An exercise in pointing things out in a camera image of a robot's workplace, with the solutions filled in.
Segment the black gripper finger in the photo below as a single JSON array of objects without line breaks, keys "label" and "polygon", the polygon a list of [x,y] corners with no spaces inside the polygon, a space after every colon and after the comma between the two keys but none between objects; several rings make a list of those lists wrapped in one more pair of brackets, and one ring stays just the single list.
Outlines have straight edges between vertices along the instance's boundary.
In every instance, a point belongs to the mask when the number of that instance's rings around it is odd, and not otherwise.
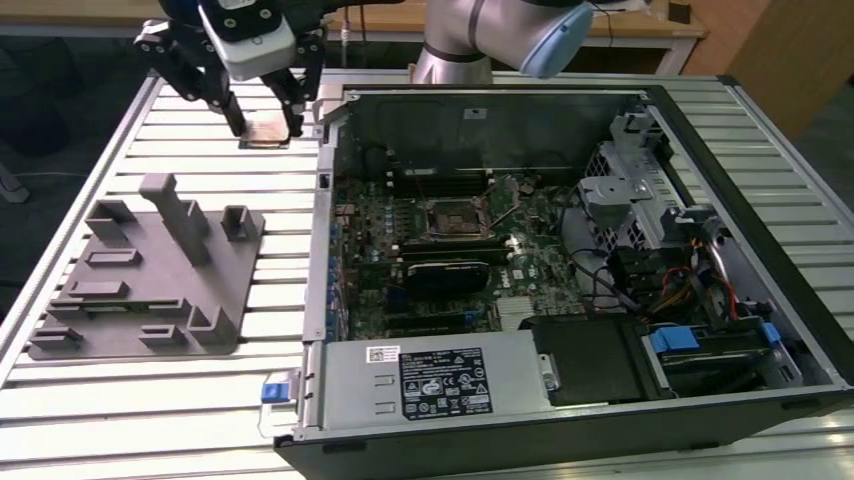
[{"label": "black gripper finger", "polygon": [[245,118],[204,29],[174,20],[146,20],[133,46],[178,96],[186,101],[202,100],[224,116],[232,135],[240,137]]},{"label": "black gripper finger", "polygon": [[264,75],[264,85],[281,104],[286,139],[302,136],[304,108],[317,97],[325,60],[324,34],[321,28],[318,33],[300,34],[296,38],[296,60],[304,67],[300,76],[289,67]]}]

